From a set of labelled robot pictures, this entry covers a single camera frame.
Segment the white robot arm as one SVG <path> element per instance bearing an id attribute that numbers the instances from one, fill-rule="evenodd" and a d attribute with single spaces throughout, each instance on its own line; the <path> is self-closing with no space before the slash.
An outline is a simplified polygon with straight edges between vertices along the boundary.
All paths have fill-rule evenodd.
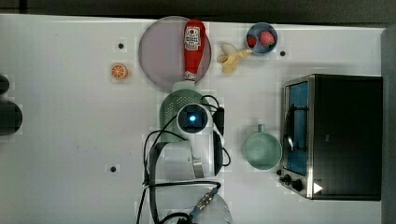
<path id="1" fill-rule="evenodd" d="M 223 122 L 189 104 L 171 119 L 177 141 L 158 141 L 148 154 L 147 188 L 154 224 L 233 224 L 213 178 L 223 162 Z"/>

